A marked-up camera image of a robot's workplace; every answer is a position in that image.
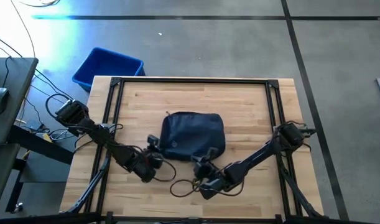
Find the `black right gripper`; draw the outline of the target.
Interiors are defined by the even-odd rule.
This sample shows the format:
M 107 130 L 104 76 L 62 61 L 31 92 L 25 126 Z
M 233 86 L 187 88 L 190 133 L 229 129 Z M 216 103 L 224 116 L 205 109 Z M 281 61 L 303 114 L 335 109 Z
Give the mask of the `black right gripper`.
M 195 162 L 195 167 L 193 168 L 194 181 L 209 178 L 219 171 L 219 168 L 211 161 L 206 161 L 205 156 L 191 156 L 191 161 Z

